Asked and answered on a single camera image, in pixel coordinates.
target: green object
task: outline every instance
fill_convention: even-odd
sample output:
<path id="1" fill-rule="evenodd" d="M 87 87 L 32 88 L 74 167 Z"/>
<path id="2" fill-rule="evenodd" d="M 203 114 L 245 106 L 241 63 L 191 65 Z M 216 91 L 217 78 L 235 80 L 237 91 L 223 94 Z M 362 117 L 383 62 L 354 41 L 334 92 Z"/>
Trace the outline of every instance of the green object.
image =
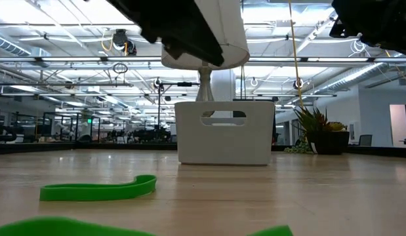
<path id="1" fill-rule="evenodd" d="M 155 236 L 149 233 L 81 222 L 63 217 L 38 217 L 0 227 L 0 236 Z M 250 236 L 292 236 L 288 226 L 277 226 Z"/>
<path id="2" fill-rule="evenodd" d="M 127 184 L 56 184 L 44 186 L 40 201 L 106 201 L 132 199 L 155 191 L 156 176 L 139 175 Z"/>

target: wooden table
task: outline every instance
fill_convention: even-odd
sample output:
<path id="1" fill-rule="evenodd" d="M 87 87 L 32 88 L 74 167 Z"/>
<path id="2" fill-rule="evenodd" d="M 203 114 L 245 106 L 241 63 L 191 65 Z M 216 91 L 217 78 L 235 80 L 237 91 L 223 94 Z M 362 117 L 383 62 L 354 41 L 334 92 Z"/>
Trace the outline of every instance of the wooden table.
<path id="1" fill-rule="evenodd" d="M 39 187 L 158 176 L 126 201 L 39 202 Z M 178 164 L 175 151 L 0 155 L 0 225 L 68 216 L 156 235 L 246 235 L 289 224 L 296 236 L 406 235 L 406 159 L 272 153 L 268 167 Z"/>

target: white cylinder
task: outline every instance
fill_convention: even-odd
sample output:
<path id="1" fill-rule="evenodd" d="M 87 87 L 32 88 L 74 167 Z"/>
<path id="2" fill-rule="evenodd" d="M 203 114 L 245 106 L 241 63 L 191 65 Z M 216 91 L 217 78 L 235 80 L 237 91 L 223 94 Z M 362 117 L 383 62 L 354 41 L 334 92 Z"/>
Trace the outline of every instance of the white cylinder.
<path id="1" fill-rule="evenodd" d="M 211 69 L 231 69 L 247 62 L 249 50 L 239 0 L 195 0 L 195 3 L 223 50 L 224 63 L 220 67 L 208 66 Z M 186 53 L 175 60 L 162 50 L 162 64 L 168 68 L 197 70 L 205 62 Z"/>

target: potted plant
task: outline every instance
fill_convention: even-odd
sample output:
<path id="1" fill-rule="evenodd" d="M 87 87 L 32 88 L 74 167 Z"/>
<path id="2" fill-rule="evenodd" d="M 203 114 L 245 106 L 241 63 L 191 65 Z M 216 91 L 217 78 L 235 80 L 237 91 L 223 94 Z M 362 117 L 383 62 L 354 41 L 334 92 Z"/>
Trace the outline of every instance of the potted plant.
<path id="1" fill-rule="evenodd" d="M 306 108 L 294 112 L 315 154 L 340 155 L 347 148 L 350 137 L 347 126 L 340 122 L 328 122 L 327 112 L 322 114 L 317 108 L 313 112 Z"/>

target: ceiling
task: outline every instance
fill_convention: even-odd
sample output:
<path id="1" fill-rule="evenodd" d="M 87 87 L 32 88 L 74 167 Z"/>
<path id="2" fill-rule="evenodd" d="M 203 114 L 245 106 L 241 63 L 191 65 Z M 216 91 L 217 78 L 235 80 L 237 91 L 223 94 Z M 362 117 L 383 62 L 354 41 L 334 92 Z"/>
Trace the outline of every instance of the ceiling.
<path id="1" fill-rule="evenodd" d="M 127 36 L 134 41 L 137 56 L 161 56 L 161 44 L 151 45 L 140 36 L 140 28 L 127 20 L 105 0 L 38 0 L 37 9 L 30 0 L 0 0 L 0 36 L 23 49 L 43 49 L 51 56 L 122 56 L 123 53 L 115 50 L 106 51 L 103 47 L 110 47 L 112 33 L 116 29 L 126 29 Z M 338 40 L 329 37 L 333 25 L 332 19 L 336 16 L 334 9 L 327 0 L 293 1 L 293 19 L 295 46 L 297 56 L 307 57 L 359 57 L 382 56 L 380 49 L 366 47 L 355 39 Z M 245 24 L 245 33 L 251 57 L 288 57 L 293 55 L 293 42 L 286 40 L 292 37 L 289 22 L 289 6 L 286 1 L 280 0 L 248 0 L 243 1 L 242 17 Z M 0 49 L 0 56 L 15 56 Z M 116 74 L 113 64 L 75 64 L 74 69 L 33 69 L 30 65 L 18 63 L 2 63 L 26 75 L 5 77 L 0 71 L 0 82 L 29 82 L 44 81 L 45 83 L 107 83 L 99 87 L 64 87 L 40 88 L 45 92 L 101 92 L 104 94 L 153 94 L 153 82 L 160 78 L 162 82 L 176 83 L 181 81 L 198 82 L 196 71 L 164 68 L 160 62 L 131 62 L 130 69 L 125 74 Z M 64 63 L 52 65 L 68 66 Z M 81 69 L 81 66 L 97 66 L 95 69 Z M 299 77 L 309 87 L 319 86 L 336 75 L 350 69 L 353 65 L 326 64 L 300 66 Z M 241 69 L 233 69 L 236 79 L 241 79 Z M 255 93 L 283 93 L 294 94 L 293 81 L 296 79 L 296 70 L 293 65 L 251 65 L 245 66 L 245 88 L 247 94 Z M 115 86 L 126 81 L 134 86 Z M 240 92 L 240 81 L 237 83 L 237 92 Z M 171 101 L 163 100 L 166 114 L 172 115 L 172 104 L 184 100 L 195 99 L 198 87 L 176 87 L 167 90 L 166 94 L 190 94 L 189 96 L 173 96 Z M 72 102 L 85 102 L 87 107 L 122 108 L 154 108 L 157 98 L 139 96 L 115 97 L 116 101 L 98 101 L 94 97 L 80 99 L 54 97 L 59 101 L 72 99 Z"/>

